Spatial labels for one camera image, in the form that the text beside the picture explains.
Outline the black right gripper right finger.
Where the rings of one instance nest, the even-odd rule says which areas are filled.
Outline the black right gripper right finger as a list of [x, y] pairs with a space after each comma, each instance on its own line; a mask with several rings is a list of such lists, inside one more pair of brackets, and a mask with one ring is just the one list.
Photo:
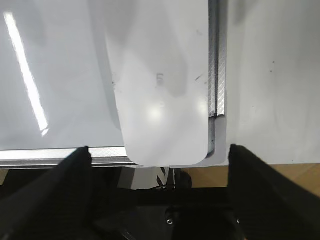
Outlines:
[[231, 145], [228, 161], [229, 197], [246, 239], [320, 238], [318, 196], [241, 145]]

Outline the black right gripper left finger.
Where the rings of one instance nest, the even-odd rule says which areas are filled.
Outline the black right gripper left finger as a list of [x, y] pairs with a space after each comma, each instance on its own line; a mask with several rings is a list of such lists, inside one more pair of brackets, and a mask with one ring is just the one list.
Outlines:
[[92, 193], [92, 158], [85, 146], [0, 202], [0, 238], [77, 240]]

